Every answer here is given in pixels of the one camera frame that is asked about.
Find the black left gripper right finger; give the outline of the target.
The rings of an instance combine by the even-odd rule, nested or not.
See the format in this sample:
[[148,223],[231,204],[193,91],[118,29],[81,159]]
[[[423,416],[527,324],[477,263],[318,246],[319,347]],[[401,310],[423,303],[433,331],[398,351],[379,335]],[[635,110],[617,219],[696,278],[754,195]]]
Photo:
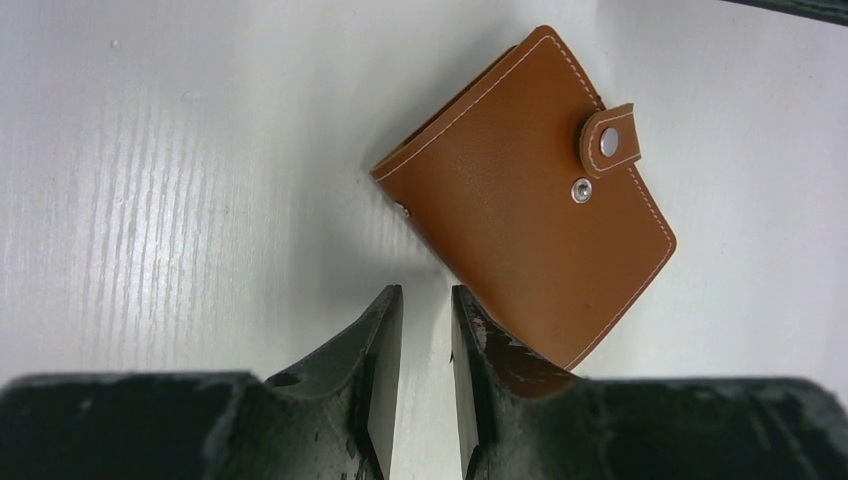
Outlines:
[[593,380],[452,290],[466,479],[843,479],[847,415],[800,378]]

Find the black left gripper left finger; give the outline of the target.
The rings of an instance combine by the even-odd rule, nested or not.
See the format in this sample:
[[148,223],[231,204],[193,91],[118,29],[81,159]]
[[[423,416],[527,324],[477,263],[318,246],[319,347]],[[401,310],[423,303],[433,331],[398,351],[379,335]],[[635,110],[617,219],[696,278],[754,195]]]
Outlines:
[[5,479],[386,479],[403,293],[266,380],[54,373],[1,391]]

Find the brown leather card holder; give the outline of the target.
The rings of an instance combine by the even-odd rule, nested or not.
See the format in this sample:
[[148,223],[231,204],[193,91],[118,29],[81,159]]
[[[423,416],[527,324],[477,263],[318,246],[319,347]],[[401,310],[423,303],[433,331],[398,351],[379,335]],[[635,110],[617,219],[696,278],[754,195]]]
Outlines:
[[632,105],[606,106],[541,25],[371,175],[495,321],[568,370],[675,251],[640,157]]

